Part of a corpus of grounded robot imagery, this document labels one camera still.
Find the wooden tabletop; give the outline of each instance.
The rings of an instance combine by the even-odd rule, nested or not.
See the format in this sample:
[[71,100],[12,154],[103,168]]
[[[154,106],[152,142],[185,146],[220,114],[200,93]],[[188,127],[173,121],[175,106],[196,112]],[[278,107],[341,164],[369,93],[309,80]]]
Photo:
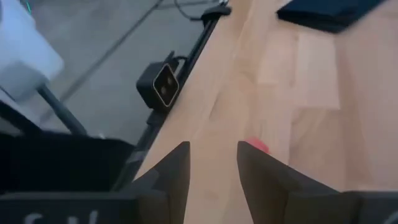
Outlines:
[[281,0],[232,0],[139,175],[191,142],[185,223],[252,223],[236,164],[255,136],[337,190],[398,189],[398,1],[333,35],[278,21]]

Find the concrete floor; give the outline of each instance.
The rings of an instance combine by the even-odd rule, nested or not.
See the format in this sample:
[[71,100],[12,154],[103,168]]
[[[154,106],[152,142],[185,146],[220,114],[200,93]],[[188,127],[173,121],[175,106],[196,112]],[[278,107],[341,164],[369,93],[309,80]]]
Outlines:
[[[146,127],[150,110],[136,90],[146,66],[162,61],[171,50],[187,55],[203,30],[200,22],[182,17],[164,0],[111,54],[109,50],[157,0],[37,0],[32,15],[38,30],[65,62],[62,74],[49,83],[92,135],[119,138],[135,144]],[[214,5],[201,0],[184,11],[200,15]],[[66,131],[39,97],[23,102],[45,128]]]

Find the red object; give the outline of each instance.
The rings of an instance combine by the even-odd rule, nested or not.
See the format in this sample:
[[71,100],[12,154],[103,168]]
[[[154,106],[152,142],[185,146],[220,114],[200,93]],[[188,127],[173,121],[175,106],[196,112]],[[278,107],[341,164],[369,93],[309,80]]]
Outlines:
[[261,151],[269,154],[269,148],[266,144],[264,144],[260,139],[256,138],[256,137],[252,137],[252,138],[248,138],[245,140],[247,143],[249,143],[250,145],[260,149]]

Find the small camera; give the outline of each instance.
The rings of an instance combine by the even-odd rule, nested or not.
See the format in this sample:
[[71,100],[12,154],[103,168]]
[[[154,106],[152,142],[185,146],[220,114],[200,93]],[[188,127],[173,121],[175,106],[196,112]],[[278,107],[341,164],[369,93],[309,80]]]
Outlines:
[[145,104],[156,111],[169,111],[180,89],[174,75],[178,61],[173,62],[173,54],[172,52],[164,62],[150,64],[136,84]]

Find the dark blue cloth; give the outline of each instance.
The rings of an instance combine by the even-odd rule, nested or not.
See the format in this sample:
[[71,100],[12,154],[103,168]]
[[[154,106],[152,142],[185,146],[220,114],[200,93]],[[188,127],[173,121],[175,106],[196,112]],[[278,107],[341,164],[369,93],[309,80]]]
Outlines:
[[278,18],[302,26],[339,33],[384,0],[293,0]]

